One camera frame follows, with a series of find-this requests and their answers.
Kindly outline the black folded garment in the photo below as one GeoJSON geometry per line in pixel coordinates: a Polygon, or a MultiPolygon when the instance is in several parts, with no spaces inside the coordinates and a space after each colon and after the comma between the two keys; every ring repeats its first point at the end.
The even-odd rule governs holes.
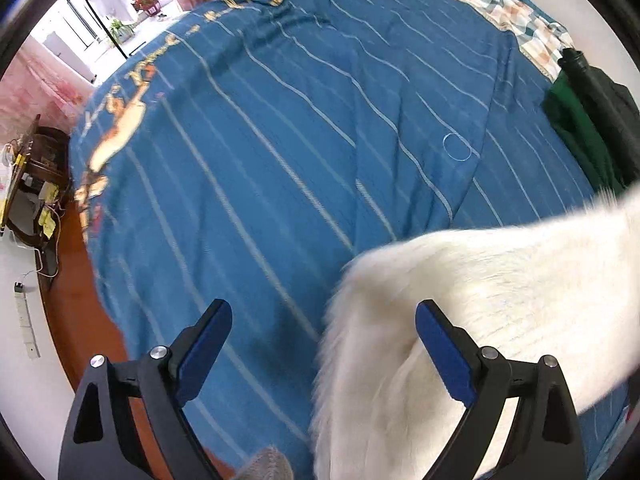
{"type": "Polygon", "coordinates": [[[565,48],[562,73],[600,134],[623,184],[639,180],[639,109],[628,89],[600,68],[591,66],[582,51],[565,48]]]}

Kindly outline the dark wooden nightstand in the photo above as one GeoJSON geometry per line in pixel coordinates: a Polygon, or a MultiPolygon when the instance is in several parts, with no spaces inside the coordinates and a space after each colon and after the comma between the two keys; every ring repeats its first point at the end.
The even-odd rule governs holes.
{"type": "Polygon", "coordinates": [[[50,285],[60,270],[58,243],[70,195],[70,136],[40,124],[6,144],[9,182],[1,199],[1,232],[35,252],[35,274],[50,285]]]}

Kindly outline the plaid checkered quilt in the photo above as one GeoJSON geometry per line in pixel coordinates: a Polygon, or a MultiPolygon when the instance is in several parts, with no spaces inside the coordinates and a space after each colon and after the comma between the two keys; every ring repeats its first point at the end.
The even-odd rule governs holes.
{"type": "Polygon", "coordinates": [[[472,6],[503,32],[512,32],[521,54],[547,79],[554,81],[561,71],[563,50],[574,46],[564,25],[528,0],[458,0],[472,6]]]}

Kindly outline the dark green folded garment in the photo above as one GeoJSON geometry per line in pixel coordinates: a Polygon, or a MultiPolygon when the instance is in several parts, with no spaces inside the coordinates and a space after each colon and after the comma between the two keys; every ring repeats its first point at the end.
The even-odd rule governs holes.
{"type": "Polygon", "coordinates": [[[623,192],[620,170],[595,125],[570,85],[566,73],[547,90],[542,109],[556,134],[574,156],[593,189],[623,192]]]}

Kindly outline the blue striped bed sheet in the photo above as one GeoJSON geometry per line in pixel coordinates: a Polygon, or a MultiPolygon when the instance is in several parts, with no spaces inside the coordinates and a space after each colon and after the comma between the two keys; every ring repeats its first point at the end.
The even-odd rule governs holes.
{"type": "MultiPolygon", "coordinates": [[[[271,445],[319,479],[319,350],[352,260],[603,195],[544,114],[552,84],[458,0],[213,0],[96,90],[72,137],[75,197],[128,352],[215,299],[232,309],[186,406],[208,454],[236,469],[271,445]]],[[[626,380],[577,411],[591,479],[620,452],[626,380]]]]}

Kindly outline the white tweed jacket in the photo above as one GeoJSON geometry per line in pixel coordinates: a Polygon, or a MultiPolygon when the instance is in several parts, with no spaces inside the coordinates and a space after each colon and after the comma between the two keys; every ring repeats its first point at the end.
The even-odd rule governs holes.
{"type": "Polygon", "coordinates": [[[431,232],[352,260],[326,311],[314,384],[319,479],[419,479],[463,414],[416,331],[438,304],[510,359],[550,354],[578,412],[639,366],[639,191],[568,214],[431,232]]]}

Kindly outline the white power strip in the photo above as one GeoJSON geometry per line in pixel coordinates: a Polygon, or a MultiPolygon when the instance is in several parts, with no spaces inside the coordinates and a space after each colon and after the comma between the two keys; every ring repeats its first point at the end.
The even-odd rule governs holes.
{"type": "Polygon", "coordinates": [[[24,284],[15,282],[13,290],[18,324],[20,324],[27,356],[32,360],[39,359],[40,352],[36,343],[34,328],[32,327],[24,284]]]}

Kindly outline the red potted flowers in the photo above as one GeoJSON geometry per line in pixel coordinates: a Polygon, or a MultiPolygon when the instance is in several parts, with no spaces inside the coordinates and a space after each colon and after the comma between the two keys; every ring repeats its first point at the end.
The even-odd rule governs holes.
{"type": "Polygon", "coordinates": [[[154,16],[160,13],[160,0],[132,0],[136,11],[143,11],[146,15],[154,16]]]}

